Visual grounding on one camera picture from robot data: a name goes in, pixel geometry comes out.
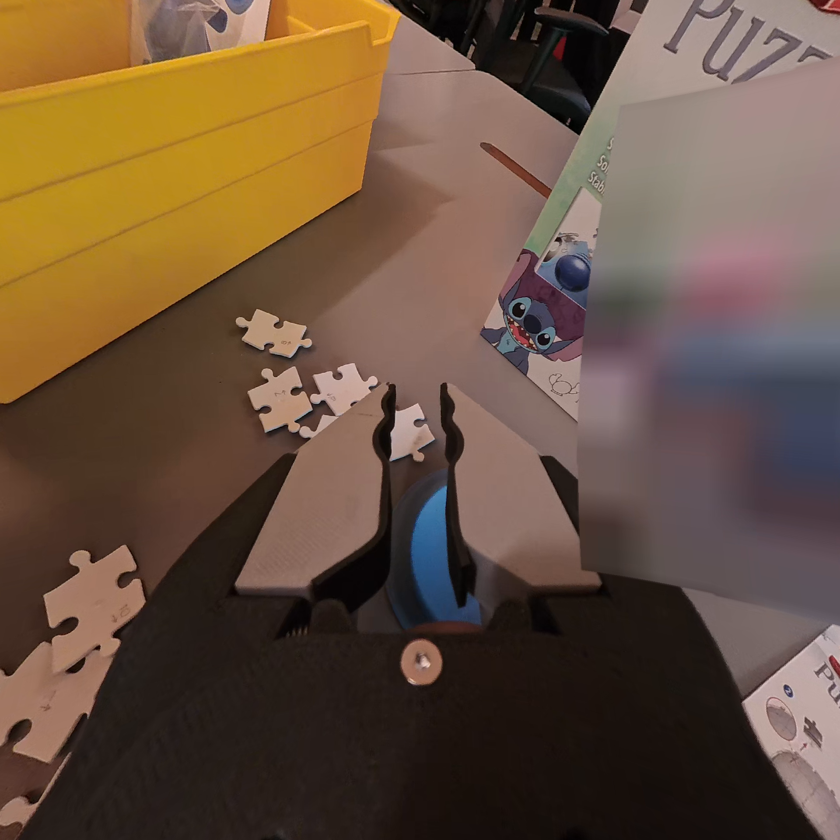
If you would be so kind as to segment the cartoon puzzle ball box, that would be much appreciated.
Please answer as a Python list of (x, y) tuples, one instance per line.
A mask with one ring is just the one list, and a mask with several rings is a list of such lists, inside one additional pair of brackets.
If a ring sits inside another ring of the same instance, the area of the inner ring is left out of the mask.
[(647, 3), (479, 333), (573, 420), (620, 108), (837, 57), (838, 19), (838, 2)]

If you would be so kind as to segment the blue plastic puzzle stand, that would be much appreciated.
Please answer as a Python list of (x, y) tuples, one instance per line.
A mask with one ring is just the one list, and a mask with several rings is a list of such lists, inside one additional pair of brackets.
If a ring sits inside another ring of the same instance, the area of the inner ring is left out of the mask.
[(472, 595), (463, 606), (455, 598), (448, 569), (446, 497), (447, 473), (441, 469), (413, 483), (393, 512), (385, 591), (404, 629), (444, 622), (482, 624)]

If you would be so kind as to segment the white instruction leaflet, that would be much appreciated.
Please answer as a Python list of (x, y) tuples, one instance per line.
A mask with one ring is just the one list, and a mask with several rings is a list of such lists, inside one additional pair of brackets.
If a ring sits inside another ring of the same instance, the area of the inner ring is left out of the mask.
[(742, 703), (757, 740), (822, 838), (839, 838), (839, 626)]

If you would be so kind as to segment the yellow plastic bin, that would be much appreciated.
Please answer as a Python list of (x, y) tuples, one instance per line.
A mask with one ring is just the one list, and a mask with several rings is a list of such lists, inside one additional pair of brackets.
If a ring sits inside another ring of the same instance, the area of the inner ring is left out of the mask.
[(380, 2), (269, 2), (263, 40), (131, 63), (130, 2), (2, 2), (9, 404), (357, 193)]

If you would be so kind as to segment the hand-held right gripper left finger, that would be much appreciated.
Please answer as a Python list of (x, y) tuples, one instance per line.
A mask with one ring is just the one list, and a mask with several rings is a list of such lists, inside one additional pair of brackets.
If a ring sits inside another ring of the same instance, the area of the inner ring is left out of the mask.
[(239, 595), (340, 601), (353, 613), (390, 570), (396, 387), (378, 385), (301, 446), (234, 584)]

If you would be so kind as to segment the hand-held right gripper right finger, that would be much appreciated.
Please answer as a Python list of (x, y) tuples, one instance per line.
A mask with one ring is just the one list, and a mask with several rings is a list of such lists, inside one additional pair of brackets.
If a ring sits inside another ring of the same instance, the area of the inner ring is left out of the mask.
[(498, 608), (535, 595), (597, 592), (600, 576), (581, 563), (577, 478), (456, 385), (441, 384), (439, 398), (457, 604), (472, 596)]

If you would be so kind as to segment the black office chair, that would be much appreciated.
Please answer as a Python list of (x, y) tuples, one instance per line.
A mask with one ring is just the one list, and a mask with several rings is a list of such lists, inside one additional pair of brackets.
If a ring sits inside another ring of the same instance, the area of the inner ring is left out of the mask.
[(575, 133), (600, 96), (610, 28), (603, 2), (550, 2), (534, 8), (541, 34), (520, 93)]

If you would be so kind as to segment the clear plastic bag blue parts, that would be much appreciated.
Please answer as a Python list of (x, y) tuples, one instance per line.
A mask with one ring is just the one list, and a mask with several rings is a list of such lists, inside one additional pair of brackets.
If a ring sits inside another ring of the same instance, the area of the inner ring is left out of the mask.
[(131, 1), (134, 67), (258, 44), (270, 1)]

